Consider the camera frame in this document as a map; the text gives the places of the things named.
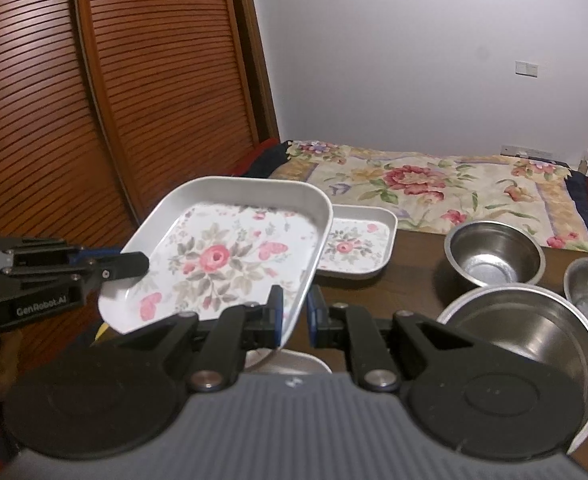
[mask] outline screw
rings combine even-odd
[[[396,374],[389,370],[370,370],[365,374],[365,381],[372,386],[384,388],[396,382]]]
[[[199,388],[210,389],[223,382],[223,376],[213,370],[200,370],[190,377],[191,384]]]

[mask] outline louvered door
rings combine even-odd
[[[0,0],[0,234],[122,245],[134,231],[87,99],[70,0]],[[25,329],[33,366],[96,317]]]
[[[142,214],[256,142],[231,0],[89,0],[103,82]]]

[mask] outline pink butterfly print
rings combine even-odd
[[[262,261],[269,260],[273,254],[282,254],[288,249],[289,247],[279,242],[263,242],[259,246],[258,258]]]
[[[163,295],[160,292],[154,292],[140,300],[140,319],[150,321],[156,315],[156,303],[162,300]]]

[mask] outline wall outlet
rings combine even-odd
[[[523,148],[522,146],[501,146],[501,155],[507,156],[521,156],[529,157],[534,156],[536,158],[547,158],[549,160],[555,160],[554,154],[551,152],[542,152],[541,150],[533,150],[532,148]]]
[[[526,63],[525,61],[516,62],[516,73],[518,75],[526,75],[529,77],[538,77],[538,65],[533,63]]]

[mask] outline bed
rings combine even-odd
[[[586,177],[551,161],[293,140],[265,150],[244,175],[308,182],[335,204],[384,207],[400,229],[446,234],[464,221],[495,219],[542,246],[588,253]]]

